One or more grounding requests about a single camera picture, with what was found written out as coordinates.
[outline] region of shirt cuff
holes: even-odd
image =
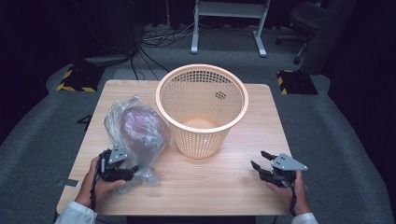
[[[88,208],[80,203],[69,202],[67,206],[87,216],[96,217],[97,215],[97,213],[94,213],[91,208]]]
[[[306,224],[316,224],[318,223],[317,220],[314,217],[314,214],[312,213],[305,213],[305,214],[301,214],[297,217],[293,218],[293,221],[291,222],[291,224],[300,224],[300,223],[306,223]]]

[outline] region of black strap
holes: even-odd
[[[291,200],[290,200],[290,213],[295,217],[296,213],[294,212],[294,206],[297,203],[297,196],[296,196],[296,192],[294,190],[294,186],[290,185],[291,188],[291,192],[292,192],[292,196],[291,196]]]
[[[94,211],[96,208],[96,195],[95,189],[91,189],[91,209]]]

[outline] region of human hand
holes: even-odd
[[[89,208],[91,208],[92,182],[93,182],[93,177],[95,175],[96,165],[98,162],[99,162],[99,157],[96,157],[91,161],[90,170],[88,171],[87,174],[85,174],[84,180],[82,181],[81,189],[79,190],[78,196],[75,199],[76,203],[80,203]],[[111,190],[119,189],[125,186],[125,184],[126,184],[125,180],[106,182],[105,180],[99,177],[95,186],[96,201],[99,202]]]
[[[291,202],[291,197],[292,197],[292,192],[291,188],[280,188],[274,184],[271,184],[269,182],[265,182],[265,185],[273,191],[275,194],[277,194],[280,199],[288,206],[290,207],[290,202]],[[304,186],[304,180],[303,180],[303,173],[301,171],[296,171],[296,180],[294,181],[294,190],[296,193],[297,197],[297,202],[294,205],[294,213],[296,216],[299,216],[301,214],[305,213],[310,213],[311,209],[308,206],[308,201],[306,200],[305,196],[305,186]]]

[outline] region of clear plastic bag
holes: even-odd
[[[153,165],[171,140],[170,129],[158,113],[135,95],[125,103],[117,101],[111,106],[105,117],[105,127],[113,145],[128,155],[120,168],[139,166],[134,178],[112,194],[126,193],[139,184],[158,186],[160,179]]]

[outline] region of orange basket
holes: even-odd
[[[190,64],[168,73],[156,91],[180,152],[192,159],[215,154],[248,109],[248,92],[232,73],[208,64]]]

